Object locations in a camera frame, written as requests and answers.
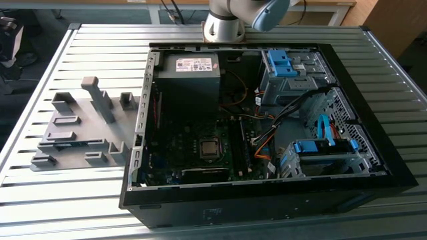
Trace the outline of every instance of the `label sticker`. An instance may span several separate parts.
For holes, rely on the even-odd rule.
[[[271,171],[273,173],[277,172],[277,167],[275,167],[275,165],[273,164],[271,161],[269,162],[267,168],[270,169],[270,171]]]
[[[177,72],[213,71],[211,58],[181,58],[177,60]]]
[[[255,97],[255,104],[257,104],[258,106],[262,105],[262,98],[261,98],[259,96]]]
[[[303,64],[295,64],[293,65],[294,69],[306,69]]]

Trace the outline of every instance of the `yellow wire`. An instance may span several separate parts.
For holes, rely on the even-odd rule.
[[[269,143],[269,141],[273,139],[274,135],[275,135],[277,132],[274,132],[271,134],[271,136],[267,138],[267,140],[265,141],[265,143],[261,145],[259,149],[257,150],[255,152],[255,157],[259,155],[261,151],[262,151],[262,148],[266,146],[266,144]]]
[[[222,104],[221,105],[222,107],[229,107],[229,106],[238,105],[239,103],[242,103],[247,99],[247,96],[249,96],[249,88],[247,88],[246,82],[242,80],[242,78],[238,76],[238,74],[235,74],[233,71],[230,71],[229,69],[226,71],[230,72],[235,76],[235,78],[239,79],[239,81],[242,82],[242,85],[245,87],[245,95],[243,95],[242,100],[239,100],[237,102],[233,102],[233,103]]]

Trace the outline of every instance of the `motherboard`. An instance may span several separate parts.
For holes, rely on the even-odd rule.
[[[143,172],[147,185],[263,179],[265,163],[253,157],[250,143],[258,125],[257,120],[230,117],[165,120],[150,141],[150,171]]]

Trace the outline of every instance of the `floor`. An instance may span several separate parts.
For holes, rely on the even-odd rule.
[[[62,10],[62,18],[57,19],[51,10],[35,10],[43,33],[31,38],[31,46],[38,54],[38,62],[23,69],[22,80],[11,84],[18,93],[0,96],[0,149],[6,143],[15,123],[24,110],[38,80],[42,78],[51,58],[55,54],[70,23],[86,24],[151,24],[147,10]],[[187,24],[201,24],[209,11],[183,10]],[[166,11],[161,12],[161,22],[173,24]],[[415,41],[399,58],[410,76],[427,91],[427,44]]]

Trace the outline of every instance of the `wooden furniture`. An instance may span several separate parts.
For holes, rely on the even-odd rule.
[[[427,0],[358,0],[343,26],[367,26],[395,58],[427,29]]]
[[[174,9],[171,0],[165,0],[170,9]],[[182,10],[209,10],[210,0],[175,0]],[[323,25],[339,26],[350,7],[357,0],[307,0],[307,13],[330,13],[322,22]],[[161,0],[0,0],[3,9],[146,9],[150,11],[151,23],[161,24],[159,11],[165,10]],[[305,11],[305,2],[290,8],[293,12]]]

